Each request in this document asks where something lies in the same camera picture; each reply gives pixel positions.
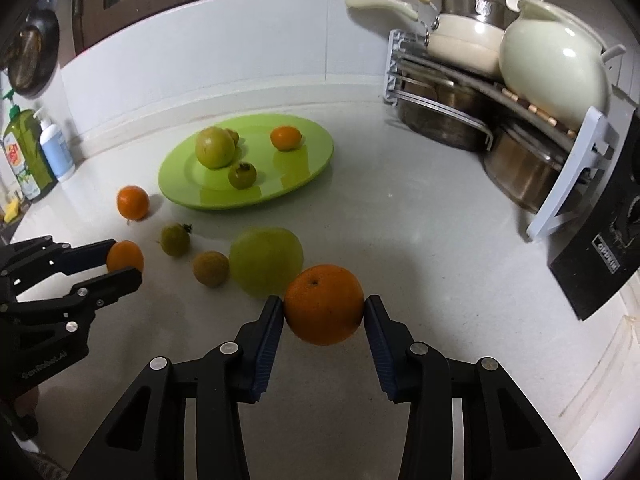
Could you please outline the person's left hand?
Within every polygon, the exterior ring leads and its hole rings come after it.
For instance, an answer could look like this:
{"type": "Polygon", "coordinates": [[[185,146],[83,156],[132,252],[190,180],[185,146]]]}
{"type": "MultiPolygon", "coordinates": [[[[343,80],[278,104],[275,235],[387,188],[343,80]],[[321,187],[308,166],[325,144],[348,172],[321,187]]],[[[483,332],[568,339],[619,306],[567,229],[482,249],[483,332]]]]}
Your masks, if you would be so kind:
{"type": "Polygon", "coordinates": [[[39,388],[35,387],[19,396],[14,403],[16,414],[20,417],[34,416],[39,401],[39,388]]]}

